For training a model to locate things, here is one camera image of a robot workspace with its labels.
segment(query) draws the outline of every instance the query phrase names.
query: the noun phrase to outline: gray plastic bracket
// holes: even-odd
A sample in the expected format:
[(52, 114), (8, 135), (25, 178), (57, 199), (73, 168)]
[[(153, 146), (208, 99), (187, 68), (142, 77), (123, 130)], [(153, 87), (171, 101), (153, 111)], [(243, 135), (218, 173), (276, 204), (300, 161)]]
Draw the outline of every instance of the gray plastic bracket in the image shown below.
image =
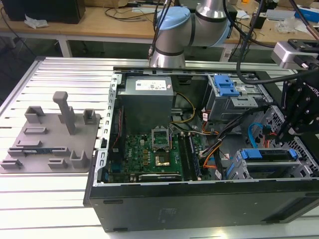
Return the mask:
[(64, 158), (50, 158), (48, 166), (51, 169), (55, 168), (67, 168), (68, 164), (65, 162)]
[(86, 125), (96, 124), (95, 110), (94, 109), (85, 109), (83, 112), (83, 120), (84, 120), (84, 124), (86, 124)]
[(88, 158), (85, 151), (81, 153), (81, 157), (76, 156), (75, 151), (71, 152), (70, 161), (74, 168), (84, 168), (87, 164)]
[(70, 135), (75, 134), (75, 124), (74, 124), (74, 111), (70, 110), (67, 100), (68, 93), (65, 91), (56, 91), (53, 95), (53, 101), (59, 105), (62, 113), (63, 121), (69, 131)]
[(3, 160), (0, 165), (4, 169), (20, 169), (22, 167), (22, 163), (14, 158), (11, 160)]
[[(72, 119), (73, 122), (74, 122), (74, 121), (75, 121), (75, 114), (74, 114), (73, 107), (72, 107), (72, 106), (69, 106), (69, 110), (70, 110), (70, 116), (73, 117), (73, 118), (71, 118), (71, 119)], [(64, 118), (63, 118), (63, 116), (62, 116), (61, 114), (59, 114), (58, 117), (59, 117), (59, 120), (60, 120), (61, 123), (65, 123), (65, 122), (64, 122)]]
[(54, 156), (69, 156), (71, 154), (69, 148), (65, 148), (65, 150), (54, 149), (52, 150)]
[(19, 156), (25, 156), (25, 153), (22, 150), (8, 150), (8, 154), (11, 157), (19, 157)]
[(30, 106), (24, 113), (29, 123), (41, 123), (39, 116), (45, 116), (41, 106)]
[(40, 140), (19, 140), (16, 144), (17, 147), (41, 147)]
[(48, 130), (46, 127), (27, 127), (23, 131), (24, 134), (47, 134)]

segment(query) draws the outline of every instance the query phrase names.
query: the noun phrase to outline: gray power supply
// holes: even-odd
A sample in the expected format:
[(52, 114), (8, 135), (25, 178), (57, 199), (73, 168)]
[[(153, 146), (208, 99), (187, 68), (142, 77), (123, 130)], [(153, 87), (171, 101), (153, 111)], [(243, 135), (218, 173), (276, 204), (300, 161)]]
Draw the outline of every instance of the gray power supply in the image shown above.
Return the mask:
[(128, 77), (118, 96), (124, 106), (127, 134), (150, 133), (157, 126), (169, 126), (174, 96), (170, 77)]

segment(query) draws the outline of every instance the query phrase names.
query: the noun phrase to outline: motherboard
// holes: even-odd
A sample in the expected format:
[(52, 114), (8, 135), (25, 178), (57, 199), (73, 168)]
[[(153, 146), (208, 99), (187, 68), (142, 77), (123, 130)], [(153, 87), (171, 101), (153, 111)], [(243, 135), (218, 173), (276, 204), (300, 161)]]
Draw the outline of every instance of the motherboard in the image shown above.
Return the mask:
[(158, 175), (161, 180), (163, 177), (173, 177), (183, 181), (189, 180), (191, 173), (195, 179), (199, 176), (197, 166), (203, 145), (198, 135), (171, 134), (168, 142), (165, 135), (154, 138), (157, 145), (168, 143), (167, 150), (154, 150), (152, 140), (151, 134), (127, 134), (124, 160), (109, 165), (107, 182), (156, 181), (154, 178)]

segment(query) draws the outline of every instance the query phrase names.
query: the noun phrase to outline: green circuit board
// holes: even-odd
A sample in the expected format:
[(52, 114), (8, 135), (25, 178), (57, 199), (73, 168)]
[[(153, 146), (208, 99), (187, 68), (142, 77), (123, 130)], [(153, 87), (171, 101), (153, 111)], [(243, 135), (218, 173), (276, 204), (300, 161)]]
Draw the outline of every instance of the green circuit board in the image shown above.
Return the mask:
[[(157, 143), (166, 143), (165, 136), (158, 136)], [(127, 135), (125, 144), (125, 169), (127, 172), (177, 173), (182, 175), (177, 136), (172, 135), (172, 149), (169, 152), (169, 166), (156, 166), (152, 150), (152, 136)]]
[[(193, 136), (193, 142), (196, 153), (202, 150), (201, 139)], [(156, 136), (156, 143), (166, 143), (166, 135)], [(159, 154), (164, 155), (165, 166), (159, 166)], [(172, 134), (171, 148), (169, 152), (165, 150), (152, 150), (151, 134), (126, 135), (124, 160), (122, 163), (112, 163), (109, 167), (109, 182), (125, 183), (131, 182), (132, 175), (161, 173), (161, 174), (179, 174), (183, 178), (182, 160), (178, 146), (178, 136)]]

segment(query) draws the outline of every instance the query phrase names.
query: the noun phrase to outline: yellow wire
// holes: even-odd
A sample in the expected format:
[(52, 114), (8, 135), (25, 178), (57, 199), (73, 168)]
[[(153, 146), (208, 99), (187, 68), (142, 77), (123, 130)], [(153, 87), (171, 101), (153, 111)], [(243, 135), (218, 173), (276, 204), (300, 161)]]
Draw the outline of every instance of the yellow wire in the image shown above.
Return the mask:
[(176, 94), (182, 96), (185, 100), (187, 100), (190, 103), (190, 105), (193, 108), (193, 114), (191, 115), (191, 117), (189, 119), (181, 120), (181, 121), (171, 121), (171, 123), (187, 123), (195, 117), (195, 107), (192, 104), (192, 102), (185, 95), (183, 95), (182, 93), (179, 93), (179, 92), (177, 92)]

